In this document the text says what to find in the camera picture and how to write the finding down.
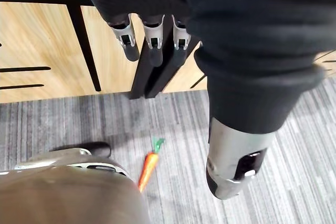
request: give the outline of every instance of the silver metal part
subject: silver metal part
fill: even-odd
[[[158,43],[158,49],[162,47],[162,39],[163,39],[163,19],[164,15],[162,16],[162,21],[157,27],[148,27],[143,24],[143,29],[145,31],[145,38],[148,43],[148,47],[153,49],[153,45],[151,39],[156,38]]]
[[[108,158],[92,156],[91,153],[84,148],[70,148],[40,154],[26,162],[17,164],[14,169],[21,170],[62,165],[99,170],[105,169],[106,171],[113,170],[116,173],[123,173],[126,177],[130,178],[130,175],[118,163]]]
[[[132,24],[131,14],[128,15],[128,19],[130,20],[130,23],[124,29],[115,29],[115,28],[111,27],[115,36],[116,36],[116,38],[118,39],[119,43],[121,44],[121,46],[123,48],[126,47],[125,43],[122,40],[122,36],[125,36],[125,35],[129,36],[131,46],[132,47],[135,46],[135,33],[134,33],[133,24]]]
[[[212,118],[206,166],[210,178],[217,185],[215,191],[212,191],[213,194],[219,199],[228,199],[237,195],[256,174],[255,170],[248,170],[242,179],[235,180],[239,160],[246,155],[268,148],[273,139],[275,139],[274,132],[268,134],[240,132]]]
[[[186,50],[187,47],[188,47],[188,44],[190,42],[191,35],[187,33],[186,28],[178,27],[175,23],[174,15],[172,15],[172,17],[173,17],[173,24],[174,24],[174,28],[173,28],[174,47],[175,47],[176,50],[178,50],[179,49],[179,46],[178,46],[179,40],[185,40],[183,50]]]

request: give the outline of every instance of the floor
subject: floor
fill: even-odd
[[[205,178],[205,91],[125,94],[0,105],[0,170],[57,146],[106,141],[134,180],[154,137],[160,163],[144,196],[153,223],[336,223],[336,79],[302,96],[256,179],[220,201]]]

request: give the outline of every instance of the wood panel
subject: wood panel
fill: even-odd
[[[0,68],[51,67],[0,73],[1,85],[44,87],[0,90],[0,102],[96,93],[65,5],[0,3]]]
[[[326,71],[326,77],[334,75],[336,72],[336,51],[327,52],[316,57],[315,63],[323,66]]]
[[[207,89],[207,77],[205,77],[202,81],[200,81],[195,87],[191,88],[190,90],[205,90]]]
[[[163,93],[188,91],[190,90],[190,87],[204,75],[198,68],[194,59],[194,52],[199,48],[200,44],[201,43],[197,44],[185,61],[185,64],[181,66],[168,85],[164,88],[162,91]]]
[[[102,93],[130,91],[138,62],[126,58],[112,29],[95,7],[82,6],[81,9]],[[144,39],[142,22],[136,14],[132,14],[132,22],[138,49],[141,51]]]

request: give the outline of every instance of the metal joint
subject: metal joint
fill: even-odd
[[[174,36],[174,47],[176,50],[179,50],[180,48],[183,48],[183,50],[186,50],[188,48],[188,44],[190,42],[191,35],[187,33],[186,28],[181,28],[176,25],[176,20],[174,15],[173,17],[173,36]]]
[[[145,38],[148,43],[148,47],[150,49],[153,49],[154,47],[160,49],[162,47],[163,19],[164,15],[162,16],[161,23],[156,27],[148,27],[145,24],[143,24],[143,29],[145,31]]]
[[[116,29],[110,26],[116,38],[124,49],[126,48],[126,44],[130,44],[132,47],[135,46],[135,33],[132,24],[131,14],[128,15],[128,19],[130,20],[130,23],[124,29]]]

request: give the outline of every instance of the orange carrot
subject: orange carrot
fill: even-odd
[[[154,152],[150,152],[147,154],[145,163],[142,168],[142,173],[139,179],[139,190],[142,192],[147,185],[149,178],[151,177],[156,164],[159,161],[159,155]]]
[[[161,148],[161,144],[163,144],[163,142],[164,142],[164,138],[160,138],[158,141],[154,142],[154,152],[149,152],[145,158],[145,162],[142,168],[142,173],[141,173],[139,183],[138,183],[138,188],[140,192],[142,192],[144,188],[146,187],[149,181],[149,178],[151,177],[156,167],[156,164],[159,161],[158,153]]]

